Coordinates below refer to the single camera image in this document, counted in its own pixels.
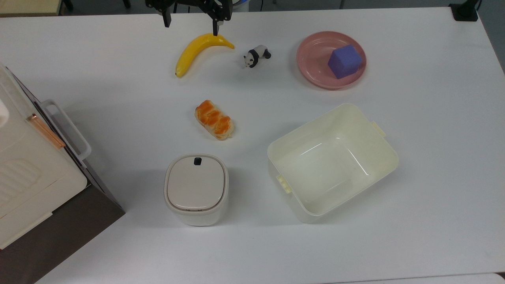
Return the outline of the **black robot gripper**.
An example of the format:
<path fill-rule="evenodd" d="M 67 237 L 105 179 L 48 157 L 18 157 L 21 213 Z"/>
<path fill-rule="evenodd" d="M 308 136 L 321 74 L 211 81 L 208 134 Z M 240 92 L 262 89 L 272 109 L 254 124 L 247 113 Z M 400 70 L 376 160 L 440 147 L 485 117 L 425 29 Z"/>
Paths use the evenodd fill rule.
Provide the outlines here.
<path fill-rule="evenodd" d="M 213 19 L 213 36 L 218 36 L 221 21 L 229 21 L 233 13 L 232 0 L 146 0 L 145 5 L 154 8 L 163 17 L 164 27 L 171 25 L 169 8 L 175 4 L 198 7 Z"/>

